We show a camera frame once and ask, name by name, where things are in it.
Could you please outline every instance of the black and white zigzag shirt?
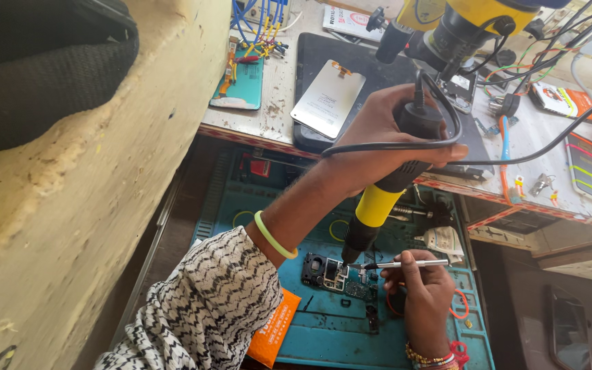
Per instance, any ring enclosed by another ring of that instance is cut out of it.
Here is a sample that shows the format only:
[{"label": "black and white zigzag shirt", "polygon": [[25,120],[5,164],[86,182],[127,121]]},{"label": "black and white zigzag shirt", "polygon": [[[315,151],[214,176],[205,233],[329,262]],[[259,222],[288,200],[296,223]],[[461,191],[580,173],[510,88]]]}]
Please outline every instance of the black and white zigzag shirt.
[{"label": "black and white zigzag shirt", "polygon": [[194,244],[102,355],[103,369],[238,369],[283,299],[278,272],[242,226]]}]

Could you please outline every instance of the orange packet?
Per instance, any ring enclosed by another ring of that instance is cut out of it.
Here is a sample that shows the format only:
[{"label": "orange packet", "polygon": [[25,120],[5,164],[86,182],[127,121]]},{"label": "orange packet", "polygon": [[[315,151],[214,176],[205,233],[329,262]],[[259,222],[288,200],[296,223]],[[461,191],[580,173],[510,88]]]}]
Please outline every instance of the orange packet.
[{"label": "orange packet", "polygon": [[296,313],[300,297],[291,293],[289,290],[282,289],[285,299],[273,311],[263,328],[255,332],[252,336],[251,345],[248,348],[247,355],[256,359],[270,369],[273,369],[275,358],[285,339],[287,329],[292,323],[293,315]]}]

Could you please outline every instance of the white table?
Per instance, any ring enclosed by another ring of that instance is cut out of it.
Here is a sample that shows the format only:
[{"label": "white table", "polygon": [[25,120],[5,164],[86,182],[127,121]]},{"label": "white table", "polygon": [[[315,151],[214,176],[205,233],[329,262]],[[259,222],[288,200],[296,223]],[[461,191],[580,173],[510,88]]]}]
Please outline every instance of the white table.
[{"label": "white table", "polygon": [[[298,150],[293,146],[293,121],[289,113],[293,108],[294,100],[296,46],[301,32],[311,32],[327,37],[332,36],[322,28],[323,4],[315,1],[295,1],[292,6],[292,12],[294,13],[292,19],[300,11],[303,12],[300,20],[286,32],[281,33],[278,38],[290,45],[285,58],[273,57],[265,62],[261,108],[258,111],[240,111],[210,107],[202,119],[200,133],[298,156],[318,158],[317,155]],[[560,86],[576,88],[573,84],[551,77],[547,77],[546,81]],[[477,91],[473,115],[486,126],[496,122],[495,117],[488,113],[487,107],[488,97],[482,91]],[[572,122],[571,119],[540,110],[533,106],[530,98],[526,96],[522,97],[516,116],[520,119],[520,122],[513,127],[510,133],[512,158],[533,153],[544,147]],[[592,139],[592,124],[582,124],[576,132]],[[501,139],[484,137],[483,143],[489,155],[492,158],[499,159],[501,155]],[[493,214],[488,219],[470,225],[470,228],[474,229],[483,226],[520,209],[547,213],[562,219],[592,225],[592,201],[580,196],[579,193],[572,189],[570,172],[566,162],[565,147],[563,144],[559,144],[545,156],[508,167],[509,181],[513,181],[517,175],[524,177],[525,192],[528,192],[541,173],[555,175],[556,180],[553,185],[558,190],[558,208],[550,200],[552,191],[546,188],[537,198],[527,194],[524,202],[519,206]],[[495,169],[495,173],[497,176],[486,182],[466,181],[455,177],[428,173],[422,175],[417,182],[458,194],[506,204],[502,195],[498,168]]]}]

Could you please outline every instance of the circuit board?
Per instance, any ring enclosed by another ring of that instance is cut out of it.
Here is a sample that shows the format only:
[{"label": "circuit board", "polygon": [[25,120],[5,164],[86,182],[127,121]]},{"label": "circuit board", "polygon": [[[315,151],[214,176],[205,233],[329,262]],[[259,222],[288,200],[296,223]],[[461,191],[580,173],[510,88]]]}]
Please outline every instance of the circuit board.
[{"label": "circuit board", "polygon": [[374,302],[378,298],[378,274],[343,266],[341,261],[308,253],[300,280],[331,292]]},{"label": "circuit board", "polygon": [[[483,123],[481,123],[481,121],[479,121],[478,118],[475,118],[474,121],[479,126],[481,131],[483,131],[483,134],[485,135],[486,138],[492,139],[495,136],[501,135],[501,132],[499,132],[499,126],[497,124],[490,126],[489,128],[486,128],[483,125]],[[518,117],[516,117],[516,116],[510,117],[508,119],[508,129],[510,130],[510,128],[515,126],[515,124],[518,122],[520,122],[520,119],[518,119]]]}]

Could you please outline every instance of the green bangle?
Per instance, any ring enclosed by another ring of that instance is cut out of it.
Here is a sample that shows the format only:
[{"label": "green bangle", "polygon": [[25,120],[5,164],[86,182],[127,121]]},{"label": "green bangle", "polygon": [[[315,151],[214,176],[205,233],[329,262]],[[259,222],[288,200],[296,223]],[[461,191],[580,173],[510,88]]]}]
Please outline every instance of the green bangle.
[{"label": "green bangle", "polygon": [[271,235],[271,233],[267,230],[267,227],[264,226],[264,222],[262,221],[262,217],[260,216],[260,214],[262,214],[261,211],[258,211],[255,214],[255,223],[257,224],[259,231],[262,232],[262,235],[264,235],[269,244],[271,244],[276,251],[278,251],[280,254],[282,254],[288,259],[294,259],[298,257],[298,248],[294,249],[294,253],[290,253],[285,248],[283,248],[277,240],[275,240],[273,235]]}]

